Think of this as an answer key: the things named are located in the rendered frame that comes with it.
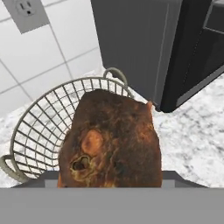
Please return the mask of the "grey microwave oven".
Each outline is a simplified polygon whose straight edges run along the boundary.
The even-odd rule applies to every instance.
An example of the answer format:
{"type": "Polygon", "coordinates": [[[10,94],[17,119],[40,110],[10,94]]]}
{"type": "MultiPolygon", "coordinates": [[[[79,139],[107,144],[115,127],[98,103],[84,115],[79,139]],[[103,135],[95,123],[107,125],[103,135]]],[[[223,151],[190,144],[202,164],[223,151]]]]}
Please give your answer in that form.
{"type": "Polygon", "coordinates": [[[224,74],[224,0],[90,0],[104,67],[171,113],[224,74]]]}

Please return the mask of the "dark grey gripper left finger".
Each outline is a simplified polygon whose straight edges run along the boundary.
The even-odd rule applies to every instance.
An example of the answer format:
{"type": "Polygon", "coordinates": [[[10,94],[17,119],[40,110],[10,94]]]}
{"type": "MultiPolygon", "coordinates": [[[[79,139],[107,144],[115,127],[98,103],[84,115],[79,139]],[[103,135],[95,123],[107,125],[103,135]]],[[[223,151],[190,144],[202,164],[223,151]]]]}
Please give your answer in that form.
{"type": "Polygon", "coordinates": [[[33,178],[23,184],[15,185],[15,188],[56,188],[58,185],[58,177],[58,171],[46,171],[38,178],[33,178]]]}

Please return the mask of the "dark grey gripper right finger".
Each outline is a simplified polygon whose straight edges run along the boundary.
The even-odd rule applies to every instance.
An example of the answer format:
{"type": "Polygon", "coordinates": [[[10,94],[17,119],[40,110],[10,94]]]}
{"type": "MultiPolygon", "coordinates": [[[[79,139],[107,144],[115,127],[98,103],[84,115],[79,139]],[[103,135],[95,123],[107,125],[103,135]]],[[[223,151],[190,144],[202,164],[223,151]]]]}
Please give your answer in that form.
{"type": "Polygon", "coordinates": [[[194,183],[190,180],[182,178],[175,171],[163,171],[163,188],[181,188],[181,187],[196,187],[196,188],[205,188],[204,185],[194,183]]]}

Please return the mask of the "grey wall power outlet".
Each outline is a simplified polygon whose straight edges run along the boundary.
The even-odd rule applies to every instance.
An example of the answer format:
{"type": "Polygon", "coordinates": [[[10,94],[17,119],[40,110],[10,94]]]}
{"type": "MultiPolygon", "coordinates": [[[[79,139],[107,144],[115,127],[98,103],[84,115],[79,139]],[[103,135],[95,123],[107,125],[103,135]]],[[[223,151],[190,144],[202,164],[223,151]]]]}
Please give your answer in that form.
{"type": "Polygon", "coordinates": [[[41,0],[2,0],[21,34],[49,25],[41,0]]]}

